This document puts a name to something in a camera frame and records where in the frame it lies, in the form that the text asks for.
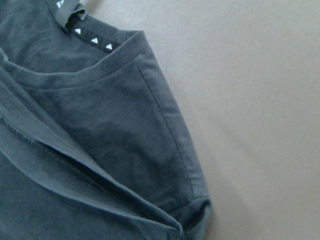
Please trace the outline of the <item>black printed t-shirt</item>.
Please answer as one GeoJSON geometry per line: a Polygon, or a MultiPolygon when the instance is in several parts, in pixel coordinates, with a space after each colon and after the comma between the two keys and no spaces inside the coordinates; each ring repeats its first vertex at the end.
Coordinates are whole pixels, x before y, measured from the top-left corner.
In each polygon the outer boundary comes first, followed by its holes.
{"type": "Polygon", "coordinates": [[[1,239],[201,240],[211,212],[145,33],[78,0],[1,1],[1,239]]]}

